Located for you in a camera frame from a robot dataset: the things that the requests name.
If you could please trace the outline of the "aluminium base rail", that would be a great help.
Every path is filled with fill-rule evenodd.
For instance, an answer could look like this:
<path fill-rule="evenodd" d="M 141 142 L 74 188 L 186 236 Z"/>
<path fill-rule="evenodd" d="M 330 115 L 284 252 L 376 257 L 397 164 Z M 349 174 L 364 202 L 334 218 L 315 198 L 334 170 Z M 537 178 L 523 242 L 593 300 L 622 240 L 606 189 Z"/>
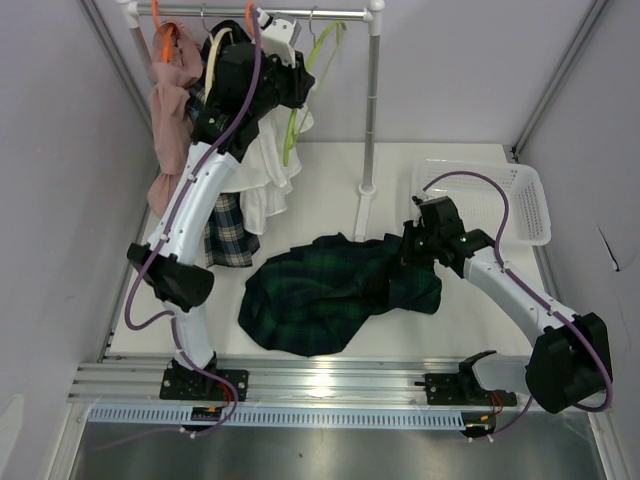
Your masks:
<path fill-rule="evenodd" d="M 168 357 L 107 357 L 78 366 L 68 400 L 158 403 Z M 221 356 L 221 369 L 246 370 L 246 406 L 392 408 L 426 406 L 417 386 L 427 373 L 451 373 L 458 358 L 284 359 Z"/>

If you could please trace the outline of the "white ruffled skirt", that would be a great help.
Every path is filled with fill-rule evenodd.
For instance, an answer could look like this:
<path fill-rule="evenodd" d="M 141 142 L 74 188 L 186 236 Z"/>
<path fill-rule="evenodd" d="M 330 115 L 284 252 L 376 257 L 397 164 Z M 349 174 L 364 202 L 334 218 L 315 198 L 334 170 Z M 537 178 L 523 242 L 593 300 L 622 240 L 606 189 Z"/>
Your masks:
<path fill-rule="evenodd" d="M 293 190 L 292 178 L 302 170 L 296 150 L 300 134 L 314 126 L 307 106 L 278 106 L 258 122 L 258 136 L 226 184 L 225 194 L 240 195 L 243 226 L 262 235 L 269 217 L 287 210 L 286 196 Z"/>

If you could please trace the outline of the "pink skirt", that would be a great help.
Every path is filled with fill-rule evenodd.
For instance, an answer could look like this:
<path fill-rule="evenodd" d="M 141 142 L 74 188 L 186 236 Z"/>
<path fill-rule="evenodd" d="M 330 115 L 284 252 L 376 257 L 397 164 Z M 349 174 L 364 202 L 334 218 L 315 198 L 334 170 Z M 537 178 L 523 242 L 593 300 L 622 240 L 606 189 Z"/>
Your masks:
<path fill-rule="evenodd" d="M 173 60 L 170 64 L 161 61 L 161 38 L 155 33 L 148 69 L 152 83 L 149 105 L 159 174 L 148 191 L 147 200 L 158 217 L 164 215 L 186 165 L 193 131 L 186 103 L 189 89 L 203 72 L 200 52 L 191 32 L 176 20 L 163 25 L 170 22 L 176 25 Z"/>

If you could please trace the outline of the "green plastic hanger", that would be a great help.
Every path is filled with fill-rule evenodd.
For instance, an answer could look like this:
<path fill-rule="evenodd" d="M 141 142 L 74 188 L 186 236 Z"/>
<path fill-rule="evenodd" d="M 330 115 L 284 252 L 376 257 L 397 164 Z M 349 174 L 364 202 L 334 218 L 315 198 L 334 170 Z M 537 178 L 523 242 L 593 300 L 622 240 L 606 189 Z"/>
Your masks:
<path fill-rule="evenodd" d="M 334 59 L 343 43 L 346 32 L 347 25 L 344 21 L 332 21 L 327 27 L 324 28 L 319 36 L 313 37 L 313 47 L 305 63 L 305 68 L 308 73 L 313 72 L 314 65 L 321 51 L 323 50 L 324 44 L 329 39 L 331 34 L 335 36 L 335 45 L 328 60 L 326 61 L 320 77 L 315 80 L 315 83 L 310 90 L 308 99 L 311 102 L 315 101 L 315 98 L 317 97 L 317 94 L 321 89 L 323 82 L 325 81 L 325 78 L 332 66 L 332 63 L 334 62 Z M 289 165 L 290 154 L 292 153 L 293 148 L 296 146 L 299 136 L 302 134 L 303 126 L 307 118 L 310 116 L 309 106 L 305 105 L 303 107 L 303 110 L 304 113 L 300 121 L 297 120 L 298 109 L 293 109 L 289 115 L 288 123 L 285 130 L 282 153 L 282 165 L 284 167 L 287 167 Z"/>

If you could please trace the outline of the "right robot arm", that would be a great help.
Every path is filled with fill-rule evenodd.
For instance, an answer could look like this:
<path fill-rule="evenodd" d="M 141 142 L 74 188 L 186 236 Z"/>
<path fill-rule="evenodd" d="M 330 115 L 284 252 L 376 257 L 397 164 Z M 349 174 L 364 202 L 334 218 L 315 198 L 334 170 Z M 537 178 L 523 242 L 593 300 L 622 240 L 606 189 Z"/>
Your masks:
<path fill-rule="evenodd" d="M 447 196 L 416 199 L 419 217 L 404 224 L 404 264 L 440 264 L 481 290 L 520 329 L 532 346 L 528 356 L 485 351 L 466 359 L 456 380 L 458 395 L 479 403 L 499 390 L 530 396 L 545 411 L 569 407 L 593 412 L 613 400 L 607 327 L 596 314 L 577 314 L 520 277 L 499 244 L 480 229 L 466 230 Z M 586 401 L 601 393 L 601 405 Z"/>

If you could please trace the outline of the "cream plastic hanger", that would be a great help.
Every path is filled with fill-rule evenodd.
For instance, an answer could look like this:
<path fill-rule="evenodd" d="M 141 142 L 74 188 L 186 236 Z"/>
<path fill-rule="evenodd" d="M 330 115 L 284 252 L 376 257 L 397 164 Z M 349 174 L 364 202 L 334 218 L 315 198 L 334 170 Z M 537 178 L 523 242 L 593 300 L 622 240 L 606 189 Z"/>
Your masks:
<path fill-rule="evenodd" d="M 209 34 L 210 48 L 205 70 L 204 99 L 208 98 L 208 95 L 213 88 L 215 82 L 215 65 L 220 51 L 221 43 L 225 37 L 233 39 L 232 30 L 228 27 L 222 28 L 215 35 Z"/>

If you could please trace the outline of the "orange hanger with pink skirt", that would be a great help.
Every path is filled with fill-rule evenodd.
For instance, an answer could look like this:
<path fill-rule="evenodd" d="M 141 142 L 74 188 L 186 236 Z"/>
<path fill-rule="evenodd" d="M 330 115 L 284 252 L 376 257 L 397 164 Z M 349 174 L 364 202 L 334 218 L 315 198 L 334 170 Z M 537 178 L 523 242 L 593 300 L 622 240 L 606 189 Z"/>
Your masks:
<path fill-rule="evenodd" d="M 167 26 L 164 26 L 160 22 L 159 2 L 157 0 L 151 1 L 151 17 L 156 33 L 161 38 L 161 61 L 165 64 L 170 64 L 173 60 L 173 38 L 176 32 L 176 25 L 170 22 Z"/>

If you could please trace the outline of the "black mount plate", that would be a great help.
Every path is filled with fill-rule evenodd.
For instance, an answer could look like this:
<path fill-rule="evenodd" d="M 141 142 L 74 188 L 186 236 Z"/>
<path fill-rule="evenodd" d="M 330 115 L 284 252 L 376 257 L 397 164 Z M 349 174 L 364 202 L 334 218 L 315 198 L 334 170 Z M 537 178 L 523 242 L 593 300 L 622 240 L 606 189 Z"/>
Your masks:
<path fill-rule="evenodd" d="M 503 390 L 483 389 L 466 373 L 427 373 L 414 383 L 422 387 L 427 403 L 435 406 L 506 406 L 517 405 L 517 396 Z"/>
<path fill-rule="evenodd" d="M 237 391 L 238 400 L 244 402 L 249 386 L 247 370 L 216 369 L 216 362 L 207 367 L 214 374 L 223 378 Z M 172 359 L 164 370 L 159 397 L 162 400 L 189 400 L 232 402 L 231 389 L 219 381 L 180 365 Z"/>

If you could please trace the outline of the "navy plaid skirt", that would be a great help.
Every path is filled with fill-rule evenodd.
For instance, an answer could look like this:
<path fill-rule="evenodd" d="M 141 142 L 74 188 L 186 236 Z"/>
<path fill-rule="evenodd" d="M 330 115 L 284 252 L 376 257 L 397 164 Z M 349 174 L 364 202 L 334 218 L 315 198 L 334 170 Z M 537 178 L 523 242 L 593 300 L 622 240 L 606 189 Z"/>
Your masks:
<path fill-rule="evenodd" d="M 209 34 L 215 35 L 222 28 L 230 28 L 232 37 L 225 37 L 221 48 L 238 42 L 248 42 L 249 36 L 234 20 L 223 20 L 214 26 Z M 209 34 L 200 50 L 203 72 L 198 81 L 189 89 L 186 111 L 196 124 L 204 104 L 204 80 L 206 62 L 210 48 Z M 252 256 L 260 248 L 258 237 L 244 227 L 239 193 L 219 195 L 204 230 L 206 266 L 215 265 L 230 268 L 246 268 L 252 265 Z"/>

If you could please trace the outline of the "orange plastic hanger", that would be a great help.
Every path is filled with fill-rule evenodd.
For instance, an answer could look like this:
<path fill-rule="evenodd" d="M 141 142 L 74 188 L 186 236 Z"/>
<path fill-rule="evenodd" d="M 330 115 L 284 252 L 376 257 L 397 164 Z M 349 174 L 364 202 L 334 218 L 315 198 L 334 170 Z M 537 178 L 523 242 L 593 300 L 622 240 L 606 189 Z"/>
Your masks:
<path fill-rule="evenodd" d="M 249 1 L 245 6 L 245 22 L 248 33 L 260 47 L 263 47 L 263 26 L 268 20 L 265 12 L 254 2 Z"/>

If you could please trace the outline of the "green plaid skirt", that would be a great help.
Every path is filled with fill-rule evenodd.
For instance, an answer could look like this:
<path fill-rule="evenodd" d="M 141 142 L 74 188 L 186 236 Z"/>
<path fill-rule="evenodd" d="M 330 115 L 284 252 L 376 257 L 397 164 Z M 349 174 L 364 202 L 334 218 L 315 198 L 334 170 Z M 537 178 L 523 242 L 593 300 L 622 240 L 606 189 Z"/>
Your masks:
<path fill-rule="evenodd" d="M 303 357 L 343 351 L 372 316 L 432 315 L 442 282 L 403 261 L 401 237 L 352 242 L 343 234 L 271 257 L 246 281 L 238 324 L 260 347 Z"/>

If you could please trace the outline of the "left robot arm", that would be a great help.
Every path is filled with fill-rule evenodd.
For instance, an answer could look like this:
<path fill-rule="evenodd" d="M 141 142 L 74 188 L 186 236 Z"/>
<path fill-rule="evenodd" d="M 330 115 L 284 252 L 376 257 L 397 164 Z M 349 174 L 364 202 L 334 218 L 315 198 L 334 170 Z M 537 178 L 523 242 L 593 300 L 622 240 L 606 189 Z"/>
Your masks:
<path fill-rule="evenodd" d="M 217 387 L 216 374 L 206 368 L 215 357 L 205 307 L 214 275 L 196 264 L 201 236 L 258 136 L 260 120 L 278 106 L 302 107 L 315 83 L 302 52 L 279 53 L 266 41 L 223 48 L 208 77 L 212 84 L 177 190 L 149 239 L 127 251 L 137 272 L 134 283 L 150 286 L 170 319 L 174 359 L 187 369 L 181 385 L 197 400 L 209 398 Z"/>

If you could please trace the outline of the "metal clothes rack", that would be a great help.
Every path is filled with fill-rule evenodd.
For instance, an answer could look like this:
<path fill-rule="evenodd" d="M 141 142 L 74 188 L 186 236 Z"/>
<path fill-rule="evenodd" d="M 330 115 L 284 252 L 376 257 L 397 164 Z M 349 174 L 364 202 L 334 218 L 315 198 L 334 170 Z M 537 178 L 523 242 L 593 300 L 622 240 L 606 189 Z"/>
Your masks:
<path fill-rule="evenodd" d="M 142 16 L 158 14 L 160 16 L 199 17 L 206 19 L 208 17 L 240 18 L 244 15 L 243 9 L 228 6 L 170 4 L 165 7 L 154 7 L 150 1 L 120 1 L 118 6 L 126 19 L 128 28 L 138 48 L 139 55 L 146 63 L 150 61 L 150 55 L 140 27 L 140 18 Z M 287 19 L 305 19 L 308 22 L 313 22 L 315 19 L 362 22 L 368 25 L 369 47 L 364 162 L 362 179 L 358 186 L 359 203 L 354 226 L 354 240 L 357 242 L 363 242 L 366 239 L 368 224 L 371 218 L 371 207 L 377 194 L 377 188 L 374 183 L 374 152 L 380 44 L 384 9 L 385 3 L 383 1 L 370 1 L 360 10 L 327 10 L 316 7 L 310 9 L 266 8 L 264 10 L 264 13 L 271 17 L 283 16 Z"/>

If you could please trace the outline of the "white plastic basket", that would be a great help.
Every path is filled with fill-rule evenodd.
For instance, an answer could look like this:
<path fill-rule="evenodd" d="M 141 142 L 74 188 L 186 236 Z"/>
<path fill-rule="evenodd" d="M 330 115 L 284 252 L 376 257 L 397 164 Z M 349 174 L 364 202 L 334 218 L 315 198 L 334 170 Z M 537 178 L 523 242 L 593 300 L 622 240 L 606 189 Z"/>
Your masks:
<path fill-rule="evenodd" d="M 538 173 L 525 165 L 420 160 L 413 167 L 411 194 L 420 199 L 450 197 L 469 230 L 481 229 L 490 235 L 498 231 L 506 199 L 505 243 L 543 246 L 551 240 L 542 183 Z"/>

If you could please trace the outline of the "left black mount plate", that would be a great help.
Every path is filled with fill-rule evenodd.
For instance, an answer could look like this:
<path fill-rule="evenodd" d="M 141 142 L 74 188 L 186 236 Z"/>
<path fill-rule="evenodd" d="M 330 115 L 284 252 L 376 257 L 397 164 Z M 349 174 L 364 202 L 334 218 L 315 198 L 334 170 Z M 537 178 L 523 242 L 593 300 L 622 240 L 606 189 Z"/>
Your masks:
<path fill-rule="evenodd" d="M 237 391 L 238 400 L 244 402 L 249 386 L 247 370 L 216 369 L 216 362 L 207 367 L 214 374 L 223 378 Z M 162 400 L 189 400 L 232 402 L 231 389 L 219 381 L 180 365 L 172 359 L 164 370 L 159 397 Z"/>

